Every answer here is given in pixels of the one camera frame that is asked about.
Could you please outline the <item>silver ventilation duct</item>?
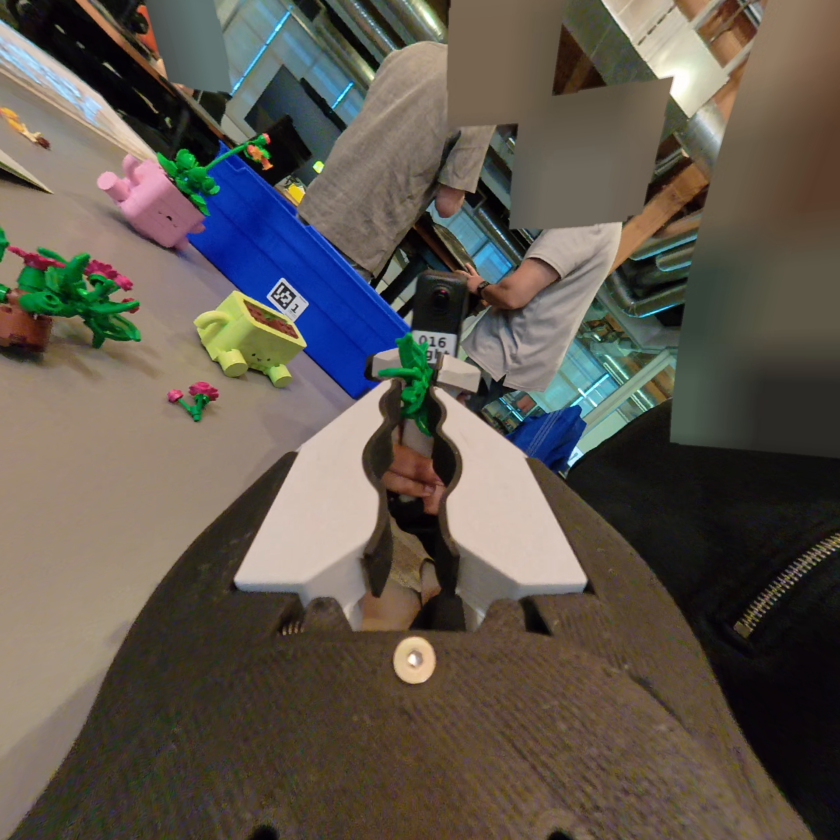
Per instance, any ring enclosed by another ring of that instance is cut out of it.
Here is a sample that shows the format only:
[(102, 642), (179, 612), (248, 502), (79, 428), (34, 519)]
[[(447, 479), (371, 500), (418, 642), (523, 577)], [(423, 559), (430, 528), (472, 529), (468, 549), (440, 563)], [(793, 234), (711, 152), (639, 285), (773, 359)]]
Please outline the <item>silver ventilation duct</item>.
[(444, 2), (326, 1), (330, 20), (373, 69), (397, 49), (448, 42)]

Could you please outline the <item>black office chair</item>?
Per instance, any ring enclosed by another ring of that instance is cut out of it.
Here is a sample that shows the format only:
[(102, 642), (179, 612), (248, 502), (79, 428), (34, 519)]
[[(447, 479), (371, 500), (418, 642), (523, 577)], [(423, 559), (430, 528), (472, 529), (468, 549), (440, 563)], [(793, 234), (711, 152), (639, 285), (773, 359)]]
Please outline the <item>black office chair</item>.
[(262, 177), (271, 186), (294, 175), (310, 161), (312, 153), (295, 128), (291, 116), (285, 114), (264, 131), (271, 168)]

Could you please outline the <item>open instruction booklet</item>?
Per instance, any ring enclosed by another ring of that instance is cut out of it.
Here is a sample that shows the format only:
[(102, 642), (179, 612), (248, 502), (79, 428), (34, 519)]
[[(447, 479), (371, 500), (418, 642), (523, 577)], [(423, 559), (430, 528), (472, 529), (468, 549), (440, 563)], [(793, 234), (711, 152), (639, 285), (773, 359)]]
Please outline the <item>open instruction booklet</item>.
[(18, 163), (10, 154), (1, 149), (1, 173), (3, 177), (14, 178), (15, 180), (25, 183), (29, 186), (40, 190), (43, 193), (53, 194), (49, 187), (39, 180), (38, 177), (31, 174), (20, 163)]

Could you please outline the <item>blue cloth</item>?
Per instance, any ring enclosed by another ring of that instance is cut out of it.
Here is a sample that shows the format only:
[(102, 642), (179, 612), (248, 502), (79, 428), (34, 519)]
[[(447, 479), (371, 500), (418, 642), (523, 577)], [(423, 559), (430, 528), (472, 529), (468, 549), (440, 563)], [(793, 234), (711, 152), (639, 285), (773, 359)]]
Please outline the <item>blue cloth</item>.
[(528, 417), (506, 435), (506, 440), (528, 458), (559, 475), (568, 470), (585, 428), (581, 407), (567, 406), (556, 412)]

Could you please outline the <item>small black monitor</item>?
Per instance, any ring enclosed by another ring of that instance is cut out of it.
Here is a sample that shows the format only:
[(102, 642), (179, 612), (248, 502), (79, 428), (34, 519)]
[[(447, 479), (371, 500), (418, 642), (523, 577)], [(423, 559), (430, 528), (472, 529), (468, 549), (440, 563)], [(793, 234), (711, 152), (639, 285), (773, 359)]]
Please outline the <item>small black monitor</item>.
[(267, 130), (288, 116), (308, 147), (311, 158), (325, 162), (346, 123), (331, 110), (325, 98), (286, 66), (278, 69), (266, 89), (248, 111), (245, 120), (254, 130)]

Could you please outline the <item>person's right hand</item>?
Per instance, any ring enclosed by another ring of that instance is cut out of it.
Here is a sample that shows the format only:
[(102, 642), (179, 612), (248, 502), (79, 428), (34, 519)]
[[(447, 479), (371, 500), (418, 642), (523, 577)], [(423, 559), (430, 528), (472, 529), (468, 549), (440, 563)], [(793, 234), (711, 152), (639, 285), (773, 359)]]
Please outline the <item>person's right hand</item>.
[(402, 444), (394, 444), (392, 449), (392, 462), (381, 478), (386, 490), (419, 499), (426, 514), (437, 516), (445, 483), (435, 472), (432, 460)]

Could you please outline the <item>pink toy pot with plant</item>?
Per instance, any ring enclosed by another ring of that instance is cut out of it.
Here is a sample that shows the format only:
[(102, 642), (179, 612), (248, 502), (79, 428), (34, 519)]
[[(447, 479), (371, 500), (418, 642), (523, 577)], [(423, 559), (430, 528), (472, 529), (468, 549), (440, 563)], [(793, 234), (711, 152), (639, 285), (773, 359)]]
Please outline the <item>pink toy pot with plant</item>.
[(127, 154), (122, 174), (101, 173), (97, 186), (141, 236), (163, 248), (183, 250), (191, 235), (205, 229), (207, 198), (220, 192), (210, 171), (242, 153), (268, 170), (272, 168), (269, 145), (268, 133), (260, 133), (205, 165), (186, 149), (178, 150), (172, 158), (158, 153), (153, 159), (140, 160)]

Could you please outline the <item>lime toy brick pot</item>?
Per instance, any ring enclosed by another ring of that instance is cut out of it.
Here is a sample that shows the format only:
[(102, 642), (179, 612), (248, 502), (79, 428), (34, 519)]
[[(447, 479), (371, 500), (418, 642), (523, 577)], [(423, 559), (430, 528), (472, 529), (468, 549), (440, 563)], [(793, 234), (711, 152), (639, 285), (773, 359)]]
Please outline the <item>lime toy brick pot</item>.
[(205, 351), (227, 377), (253, 370), (279, 389), (291, 383), (288, 363), (307, 348), (288, 317), (238, 290), (193, 323)]

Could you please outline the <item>blue plastic bin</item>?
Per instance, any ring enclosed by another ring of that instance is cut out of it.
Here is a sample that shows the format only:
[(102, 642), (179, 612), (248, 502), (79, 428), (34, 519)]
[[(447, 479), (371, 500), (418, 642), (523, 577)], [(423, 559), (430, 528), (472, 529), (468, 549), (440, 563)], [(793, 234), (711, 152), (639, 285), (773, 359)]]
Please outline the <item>blue plastic bin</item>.
[(206, 200), (193, 246), (238, 290), (293, 321), (309, 358), (361, 398), (373, 386), (366, 361), (396, 347), (404, 319), (242, 158), (227, 157), (210, 176), (219, 193)]

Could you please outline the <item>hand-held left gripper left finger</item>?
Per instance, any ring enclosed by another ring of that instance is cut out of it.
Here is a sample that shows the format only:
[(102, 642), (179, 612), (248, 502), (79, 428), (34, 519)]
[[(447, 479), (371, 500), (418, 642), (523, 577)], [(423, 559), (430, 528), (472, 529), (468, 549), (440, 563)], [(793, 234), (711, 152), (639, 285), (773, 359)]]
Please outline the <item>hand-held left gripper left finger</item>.
[(234, 576), (238, 590), (293, 594), (303, 606), (330, 597), (361, 630), (369, 590), (362, 558), (379, 517), (363, 453), (383, 426), (382, 399), (396, 386), (378, 384), (295, 452)]

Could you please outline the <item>green plant with pink flowers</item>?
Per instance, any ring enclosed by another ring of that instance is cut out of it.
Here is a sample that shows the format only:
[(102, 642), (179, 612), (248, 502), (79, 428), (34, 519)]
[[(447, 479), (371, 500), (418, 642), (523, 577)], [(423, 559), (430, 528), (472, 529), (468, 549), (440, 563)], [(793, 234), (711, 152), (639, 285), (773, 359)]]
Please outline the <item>green plant with pink flowers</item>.
[(141, 331), (125, 316), (137, 312), (140, 303), (114, 297), (131, 291), (133, 283), (110, 264), (87, 253), (65, 259), (47, 248), (25, 251), (2, 231), (1, 257), (8, 255), (23, 266), (14, 287), (1, 286), (2, 349), (43, 354), (57, 319), (81, 320), (95, 349), (107, 341), (141, 341)]

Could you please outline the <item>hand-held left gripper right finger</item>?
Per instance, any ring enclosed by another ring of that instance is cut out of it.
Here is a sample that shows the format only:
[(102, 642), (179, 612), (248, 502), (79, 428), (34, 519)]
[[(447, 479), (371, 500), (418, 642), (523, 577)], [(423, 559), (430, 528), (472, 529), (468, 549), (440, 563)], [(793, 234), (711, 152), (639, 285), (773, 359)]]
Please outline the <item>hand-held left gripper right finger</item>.
[(438, 578), (475, 631), (493, 603), (580, 594), (587, 576), (538, 482), (538, 461), (443, 388), (429, 393), (433, 463), (445, 484)]

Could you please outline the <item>pink toy flower sprig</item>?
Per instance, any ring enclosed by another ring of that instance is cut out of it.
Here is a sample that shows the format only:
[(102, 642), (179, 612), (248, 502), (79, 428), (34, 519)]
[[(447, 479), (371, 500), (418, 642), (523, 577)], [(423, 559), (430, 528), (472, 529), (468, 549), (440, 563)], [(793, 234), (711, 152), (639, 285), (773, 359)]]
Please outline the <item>pink toy flower sprig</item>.
[(218, 397), (217, 388), (205, 381), (197, 381), (190, 385), (186, 394), (177, 389), (172, 389), (166, 394), (167, 402), (180, 406), (195, 423), (202, 420), (207, 406)]

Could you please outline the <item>large printed sheet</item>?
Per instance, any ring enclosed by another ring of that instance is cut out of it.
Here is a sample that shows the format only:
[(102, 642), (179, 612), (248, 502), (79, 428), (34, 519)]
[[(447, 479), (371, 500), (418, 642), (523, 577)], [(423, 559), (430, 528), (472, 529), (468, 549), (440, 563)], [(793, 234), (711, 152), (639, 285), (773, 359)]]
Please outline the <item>large printed sheet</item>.
[(140, 160), (155, 158), (98, 92), (6, 23), (1, 23), (1, 73), (124, 152)]

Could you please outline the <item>green toy leaf stem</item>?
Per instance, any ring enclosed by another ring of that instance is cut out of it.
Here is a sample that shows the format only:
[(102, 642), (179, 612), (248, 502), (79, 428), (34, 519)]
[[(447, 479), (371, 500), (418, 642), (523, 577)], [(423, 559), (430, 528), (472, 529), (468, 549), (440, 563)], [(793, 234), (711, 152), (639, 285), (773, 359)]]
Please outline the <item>green toy leaf stem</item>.
[(432, 386), (434, 368), (428, 361), (426, 341), (418, 343), (413, 334), (407, 332), (395, 343), (399, 365), (386, 367), (379, 371), (385, 379), (398, 379), (403, 382), (401, 393), (401, 418), (411, 421), (417, 430), (426, 437), (432, 437), (429, 425), (427, 398)]

